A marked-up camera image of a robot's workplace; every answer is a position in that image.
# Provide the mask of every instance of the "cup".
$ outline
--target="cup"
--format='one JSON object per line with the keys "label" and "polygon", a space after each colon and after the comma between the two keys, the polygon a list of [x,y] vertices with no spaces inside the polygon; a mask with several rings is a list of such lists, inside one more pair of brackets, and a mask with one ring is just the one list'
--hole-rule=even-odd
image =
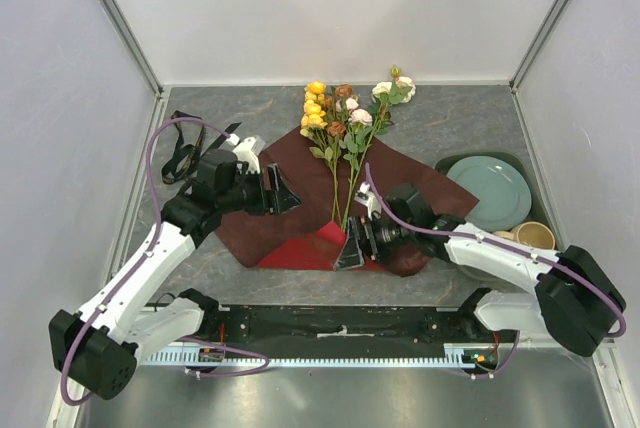
{"label": "cup", "polygon": [[509,241],[515,241],[516,239],[516,235],[514,235],[510,231],[495,231],[493,234]]}
{"label": "cup", "polygon": [[549,227],[537,221],[520,223],[511,230],[511,233],[514,236],[514,241],[523,245],[543,250],[553,250],[556,247],[556,238]]}

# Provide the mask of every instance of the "flower stem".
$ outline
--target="flower stem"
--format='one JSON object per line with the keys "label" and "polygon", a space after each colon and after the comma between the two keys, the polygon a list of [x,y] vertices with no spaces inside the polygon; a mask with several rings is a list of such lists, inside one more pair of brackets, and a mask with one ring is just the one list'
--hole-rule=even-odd
{"label": "flower stem", "polygon": [[342,221],[340,218],[340,203],[338,201],[338,163],[337,160],[333,164],[332,168],[333,173],[333,210],[331,211],[331,219],[337,221],[339,225],[342,225]]}
{"label": "flower stem", "polygon": [[376,133],[380,131],[380,128],[382,125],[382,119],[383,119],[382,116],[376,117],[375,123],[373,125],[373,129],[371,130],[371,133],[367,138],[367,144],[365,145],[364,151],[362,152],[362,155],[360,156],[360,160],[358,161],[358,169],[354,170],[354,165],[353,163],[351,164],[351,175],[349,176],[349,196],[347,198],[347,207],[344,210],[342,223],[340,223],[340,228],[342,228],[342,231],[345,231],[347,229],[347,221],[349,220],[349,209],[351,208],[351,199],[353,198],[353,190],[355,189],[355,186],[358,183],[358,178],[360,177],[360,170],[362,169],[362,165],[364,164],[365,157],[367,156],[367,151],[369,151],[369,147],[371,146],[371,143],[373,143],[373,139],[375,138]]}
{"label": "flower stem", "polygon": [[356,186],[356,181],[358,180],[358,174],[360,170],[355,173],[354,177],[354,168],[353,164],[351,165],[351,174],[349,175],[349,195],[347,196],[347,206],[344,209],[344,216],[342,217],[342,222],[340,223],[340,228],[342,231],[347,229],[347,221],[349,221],[349,209],[351,208],[351,199],[353,198],[353,189]]}

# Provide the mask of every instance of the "green plate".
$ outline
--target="green plate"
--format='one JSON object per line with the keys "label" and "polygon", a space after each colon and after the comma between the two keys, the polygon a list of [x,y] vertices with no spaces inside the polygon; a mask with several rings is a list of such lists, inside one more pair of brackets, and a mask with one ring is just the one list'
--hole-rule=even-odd
{"label": "green plate", "polygon": [[470,156],[447,173],[478,200],[467,221],[485,231],[510,230],[531,210],[531,190],[513,166],[490,156]]}

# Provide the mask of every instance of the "white rose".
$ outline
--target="white rose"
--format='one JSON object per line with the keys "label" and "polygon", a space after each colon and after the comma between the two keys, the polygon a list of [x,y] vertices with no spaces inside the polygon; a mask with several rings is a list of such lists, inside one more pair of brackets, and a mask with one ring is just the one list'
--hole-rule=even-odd
{"label": "white rose", "polygon": [[371,126],[371,124],[373,123],[373,117],[367,110],[358,108],[357,110],[353,110],[351,112],[349,121],[351,121],[351,123],[362,123],[363,125]]}
{"label": "white rose", "polygon": [[[407,86],[411,87],[411,90],[409,91],[409,93],[407,93],[405,97],[402,99],[402,103],[409,102],[413,97],[413,95],[416,94],[416,85],[408,76],[399,76],[398,78],[396,78],[396,85],[398,85],[398,88],[406,88]],[[371,91],[371,96],[375,100],[376,98],[379,98],[382,93],[389,93],[390,91],[391,91],[391,82],[383,81],[382,83],[378,83],[373,88],[373,90]]]}
{"label": "white rose", "polygon": [[373,90],[371,90],[371,96],[373,97],[373,99],[376,99],[382,93],[389,93],[390,91],[391,91],[391,82],[383,81],[382,83],[378,83],[376,86],[373,87]]}
{"label": "white rose", "polygon": [[[358,100],[356,100],[354,97],[347,98],[347,110],[353,111],[357,109],[358,106],[360,106],[358,104]],[[342,105],[340,104],[340,100],[336,102],[336,111],[342,111]]]}
{"label": "white rose", "polygon": [[399,76],[398,78],[396,78],[396,84],[398,85],[398,88],[406,88],[407,86],[411,87],[409,93],[407,93],[402,99],[402,103],[409,102],[413,95],[416,94],[416,85],[408,76]]}

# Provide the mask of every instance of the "white cable tray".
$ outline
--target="white cable tray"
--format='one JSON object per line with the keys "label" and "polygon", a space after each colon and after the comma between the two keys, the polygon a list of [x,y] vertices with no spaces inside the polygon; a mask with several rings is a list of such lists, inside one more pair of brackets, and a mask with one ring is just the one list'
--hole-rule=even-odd
{"label": "white cable tray", "polygon": [[[150,356],[142,364],[145,366],[260,366],[259,358],[226,358],[222,362],[203,361],[198,353],[201,346],[167,346]],[[342,358],[306,359],[274,358],[270,367],[299,368],[473,368],[473,363],[463,363],[462,348],[445,348],[443,358]]]}

